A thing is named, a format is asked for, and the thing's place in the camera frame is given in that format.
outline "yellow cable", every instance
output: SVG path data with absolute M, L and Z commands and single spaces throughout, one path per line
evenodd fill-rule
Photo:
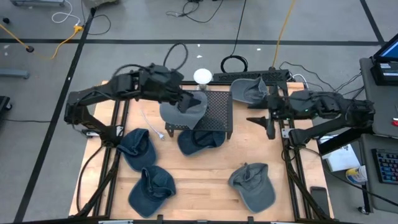
M 16 39 L 20 44 L 22 44 L 26 49 L 29 49 L 29 46 L 26 45 L 25 43 L 23 43 L 20 39 L 18 39 L 18 37 L 16 37 L 11 31 L 9 31 L 7 28 L 5 28 L 3 25 L 0 24 L 0 28 L 4 29 L 11 37 L 13 37 L 14 39 Z M 43 56 L 41 54 L 38 54 L 36 52 L 33 51 L 33 54 L 36 56 L 39 56 L 42 59 L 47 59 L 47 60 L 53 60 L 55 58 L 55 56 L 57 56 L 58 54 L 58 49 L 61 47 L 61 45 L 63 45 L 64 43 L 68 42 L 70 39 L 72 39 L 78 32 L 83 30 L 83 27 L 81 26 L 74 26 L 73 27 L 75 29 L 75 31 L 73 32 L 73 34 L 68 37 L 66 40 L 64 40 L 63 42 L 61 42 L 60 44 L 58 44 L 57 48 L 55 49 L 54 54 L 52 55 L 52 57 L 46 57 Z
M 280 39 L 282 38 L 282 34 L 284 33 L 286 23 L 287 23 L 287 21 L 289 20 L 290 13 L 292 12 L 292 9 L 293 9 L 293 6 L 294 6 L 294 3 L 295 3 L 295 2 L 296 2 L 296 0 L 292 0 L 292 3 L 291 3 L 290 8 L 289 8 L 289 11 L 288 11 L 288 13 L 287 13 L 287 15 L 286 15 L 286 19 L 285 19 L 284 25 L 282 26 L 282 30 L 280 30 L 278 42 L 276 43 L 274 61 L 272 62 L 272 66 L 275 65 L 276 58 L 278 57 L 279 42 L 280 42 Z
M 13 37 L 14 39 L 16 39 L 20 44 L 22 44 L 26 49 L 29 48 L 28 45 L 26 45 L 25 43 L 23 43 L 20 39 L 18 39 L 18 37 L 16 37 L 11 31 L 9 31 L 7 28 L 5 28 L 3 25 L 0 24 L 0 27 L 2 29 L 4 29 L 11 37 Z

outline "black keyboard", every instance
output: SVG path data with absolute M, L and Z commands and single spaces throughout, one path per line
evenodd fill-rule
M 398 150 L 372 149 L 380 183 L 398 184 Z
M 216 73 L 213 76 L 216 82 L 233 82 L 240 78 L 256 79 L 262 77 L 266 83 L 286 82 L 290 78 L 289 71 L 285 70 L 271 70 L 271 71 L 253 71 L 253 72 L 231 72 L 231 73 Z

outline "wooden board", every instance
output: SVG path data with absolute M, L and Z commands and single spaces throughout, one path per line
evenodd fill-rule
M 302 83 L 289 83 L 289 93 L 302 90 Z M 212 90 L 228 91 L 228 86 L 211 86 Z M 106 101 L 96 106 L 95 117 L 104 124 L 109 124 L 113 112 L 114 102 Z M 267 110 L 248 110 L 243 103 L 233 104 L 234 130 L 232 138 L 216 149 L 209 149 L 195 157 L 185 157 L 177 146 L 177 136 L 170 138 L 165 131 L 165 123 L 159 115 L 159 104 L 154 101 L 130 101 L 126 132 L 136 128 L 147 128 L 155 144 L 158 161 L 157 165 L 166 169 L 174 177 L 177 194 L 168 199 L 167 203 L 150 219 L 157 214 L 163 214 L 165 220 L 225 220 L 244 221 L 253 216 L 257 221 L 293 221 L 292 203 L 290 200 L 289 185 L 284 161 L 281 159 L 282 143 L 279 127 L 275 124 L 276 138 L 268 140 L 263 127 L 246 121 L 247 117 L 268 116 Z M 155 132 L 145 122 L 140 108 L 147 116 L 151 125 L 166 135 L 161 141 Z M 296 121 L 297 128 L 309 128 L 310 120 Z M 82 165 L 100 145 L 98 138 L 89 139 Z M 307 147 L 318 150 L 315 141 Z M 311 152 L 301 151 L 303 168 L 308 189 L 310 186 L 325 187 L 320 158 Z M 81 206 L 91 197 L 98 186 L 104 150 L 98 154 L 87 166 L 83 175 L 81 187 Z M 268 176 L 275 188 L 275 203 L 267 210 L 252 214 L 244 205 L 241 197 L 232 189 L 227 181 L 230 175 L 245 162 L 263 162 L 268 164 Z M 141 174 L 133 171 L 121 158 L 111 218 L 142 219 L 129 205 L 127 198 L 134 184 Z M 107 190 L 103 194 L 103 206 L 108 196 Z M 304 217 L 301 195 L 298 194 L 301 217 Z M 70 214 L 76 213 L 75 196 Z

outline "gray floor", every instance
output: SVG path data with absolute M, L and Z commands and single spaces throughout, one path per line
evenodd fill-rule
M 80 0 L 70 0 L 73 14 L 81 17 Z M 179 11 L 183 0 L 121 1 L 98 10 L 96 15 L 106 14 L 112 21 L 111 30 L 105 35 L 90 35 L 89 39 L 228 39 L 236 37 L 242 0 L 226 0 L 220 11 L 207 24 L 197 24 L 186 18 L 167 17 L 165 11 Z M 369 8 L 385 40 L 398 32 L 395 10 L 396 0 L 367 0 Z M 239 39 L 276 40 L 290 1 L 250 0 L 246 5 Z M 193 16 L 208 18 L 218 2 L 205 0 Z M 62 24 L 54 24 L 51 15 L 68 11 L 57 6 L 25 4 L 13 6 L 0 1 L 0 15 L 10 18 L 8 28 L 21 38 L 66 39 L 76 20 L 69 18 Z M 91 32 L 101 32 L 107 27 L 103 18 L 94 20 Z M 0 78 L 0 95 L 12 98 L 10 119 L 50 120 L 61 92 L 65 77 L 75 54 L 77 44 L 65 44 L 53 61 L 42 60 L 26 53 L 18 44 L 2 44 L 9 38 L 0 31 L 0 67 L 26 69 L 28 80 Z M 357 0 L 300 0 L 297 1 L 283 40 L 357 40 L 377 41 L 364 10 Z M 56 44 L 32 44 L 37 52 L 51 55 Z M 111 73 L 125 63 L 148 65 L 162 63 L 170 45 L 118 45 L 86 44 L 78 62 L 70 91 L 81 90 L 106 80 Z M 359 72 L 359 59 L 368 57 L 379 47 L 353 46 L 303 46 L 283 45 L 279 50 L 277 65 L 288 61 L 300 63 L 317 72 L 326 82 L 337 87 Z M 186 80 L 192 80 L 198 68 L 220 72 L 222 58 L 229 55 L 233 45 L 188 45 L 189 58 L 181 72 Z M 265 70 L 273 59 L 274 45 L 238 45 L 235 54 L 249 61 L 250 70 Z M 176 49 L 167 65 L 176 67 L 183 59 L 183 51 Z M 242 65 L 230 61 L 228 71 L 239 71 Z M 301 68 L 284 65 L 293 74 L 300 73 L 308 82 L 328 87 Z M 347 86 L 342 93 L 362 86 L 361 79 Z M 86 139 L 62 121 L 62 115 L 53 135 L 39 181 L 30 201 L 25 221 L 63 218 L 68 215 L 78 171 L 83 157 Z M 3 122 L 0 129 L 0 223 L 12 222 L 26 184 L 40 151 L 49 124 Z M 347 222 L 392 223 L 398 215 L 375 211 L 366 216 L 357 212 L 362 205 L 361 192 L 327 176 L 329 193 L 336 218 Z

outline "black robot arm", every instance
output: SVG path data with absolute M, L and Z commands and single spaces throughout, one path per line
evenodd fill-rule
M 85 126 L 83 134 L 96 133 L 103 145 L 117 146 L 123 137 L 123 127 L 106 126 L 92 116 L 87 106 L 106 100 L 144 99 L 176 104 L 181 112 L 199 104 L 192 94 L 180 88 L 183 75 L 160 65 L 142 67 L 138 71 L 120 74 L 107 84 L 71 92 L 68 96 L 64 120 L 68 124 Z
M 368 100 L 349 100 L 339 93 L 295 91 L 289 97 L 279 96 L 277 89 L 249 108 L 268 109 L 269 117 L 247 118 L 267 129 L 269 139 L 275 138 L 275 120 L 313 119 L 317 116 L 331 119 L 308 129 L 286 129 L 292 147 L 305 147 L 311 138 L 332 131 L 349 128 L 367 128 L 373 123 L 373 103 Z

